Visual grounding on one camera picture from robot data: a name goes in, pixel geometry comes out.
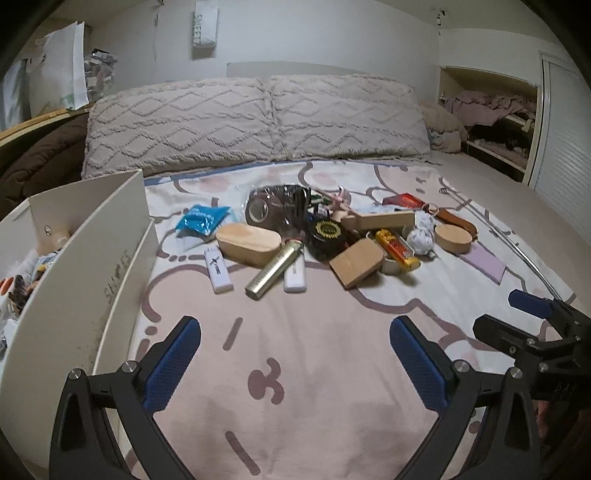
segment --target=usb drive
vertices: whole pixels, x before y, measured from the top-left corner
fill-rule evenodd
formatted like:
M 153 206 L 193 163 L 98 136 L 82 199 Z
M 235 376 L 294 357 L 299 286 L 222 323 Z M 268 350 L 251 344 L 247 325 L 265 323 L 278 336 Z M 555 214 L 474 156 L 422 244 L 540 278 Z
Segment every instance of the usb drive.
M 283 290 L 287 293 L 306 291 L 306 260 L 300 254 L 283 274 Z
M 214 293 L 224 293 L 234 290 L 226 262 L 224 262 L 219 248 L 205 250 L 205 262 L 207 264 L 207 270 L 209 270 L 209 279 L 212 281 Z

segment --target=blue gripper pad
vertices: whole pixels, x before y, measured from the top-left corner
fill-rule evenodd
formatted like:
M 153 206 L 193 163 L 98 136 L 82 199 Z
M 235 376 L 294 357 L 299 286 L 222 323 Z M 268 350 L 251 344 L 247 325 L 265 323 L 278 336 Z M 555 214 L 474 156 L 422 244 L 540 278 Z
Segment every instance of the blue gripper pad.
M 442 414 L 449 405 L 445 379 L 399 318 L 390 324 L 390 345 L 413 382 L 425 408 Z
M 201 327 L 191 319 L 146 380 L 144 408 L 148 414 L 166 408 L 200 343 Z
M 552 316 L 552 307 L 548 300 L 521 290 L 513 290 L 509 293 L 509 305 L 541 319 Z

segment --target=brown leather strap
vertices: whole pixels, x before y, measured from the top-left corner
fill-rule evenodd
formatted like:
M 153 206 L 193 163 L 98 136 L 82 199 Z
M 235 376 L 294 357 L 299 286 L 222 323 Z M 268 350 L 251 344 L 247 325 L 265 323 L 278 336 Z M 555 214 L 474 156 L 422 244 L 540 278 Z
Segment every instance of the brown leather strap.
M 467 230 L 470 235 L 472 235 L 472 239 L 476 240 L 478 238 L 478 230 L 473 223 L 468 222 L 468 220 L 464 220 L 463 218 L 454 215 L 452 212 L 446 209 L 440 209 L 439 213 L 437 214 L 437 218 L 440 219 L 443 223 L 449 223 L 450 225 L 457 225 L 462 227 L 464 230 Z

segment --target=wooden lid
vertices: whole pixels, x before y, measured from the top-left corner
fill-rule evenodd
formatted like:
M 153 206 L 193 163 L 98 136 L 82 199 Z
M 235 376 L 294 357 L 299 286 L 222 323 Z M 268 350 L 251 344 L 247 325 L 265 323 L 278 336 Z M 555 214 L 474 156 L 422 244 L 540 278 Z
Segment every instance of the wooden lid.
M 281 246 L 281 235 L 245 223 L 228 223 L 216 232 L 218 242 L 236 245 L 252 252 L 272 252 Z
M 467 254 L 470 251 L 472 235 L 456 225 L 437 225 L 435 242 L 452 254 Z

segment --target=headboard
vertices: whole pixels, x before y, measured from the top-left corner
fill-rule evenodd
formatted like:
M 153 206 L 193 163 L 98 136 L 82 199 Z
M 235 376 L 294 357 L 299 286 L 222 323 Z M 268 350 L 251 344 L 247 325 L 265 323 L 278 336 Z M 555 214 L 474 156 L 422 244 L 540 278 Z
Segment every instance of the headboard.
M 364 72 L 299 61 L 237 61 L 228 63 L 226 67 L 227 77 L 258 77 L 263 80 L 273 75 L 349 75 L 352 73 Z

